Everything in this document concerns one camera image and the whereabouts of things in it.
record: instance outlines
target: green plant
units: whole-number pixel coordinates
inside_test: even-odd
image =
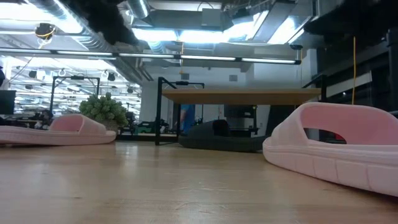
[[[118,126],[124,127],[128,124],[126,109],[121,102],[112,100],[111,96],[111,93],[106,93],[105,96],[100,98],[97,95],[91,95],[87,100],[80,103],[80,112],[100,123],[115,121]]]

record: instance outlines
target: blue object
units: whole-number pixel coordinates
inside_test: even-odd
[[[188,134],[195,124],[195,105],[181,105],[181,110],[185,110],[185,119],[181,122],[181,132]]]

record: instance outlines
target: computer monitor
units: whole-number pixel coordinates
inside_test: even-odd
[[[0,114],[14,114],[16,93],[14,90],[0,90]]]

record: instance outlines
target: wooden surface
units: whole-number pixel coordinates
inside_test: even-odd
[[[398,200],[262,154],[117,142],[0,148],[0,223],[397,223]]]
[[[321,94],[319,88],[291,90],[163,90],[163,95],[180,104],[300,105]]]

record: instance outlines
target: pink slipper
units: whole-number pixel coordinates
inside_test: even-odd
[[[81,114],[61,116],[53,121],[48,131],[0,126],[0,144],[40,144],[71,146],[104,144],[116,138],[114,131]]]
[[[331,131],[347,144],[309,140],[304,128]],[[292,171],[398,196],[398,119],[377,108],[306,103],[275,128],[263,153]]]

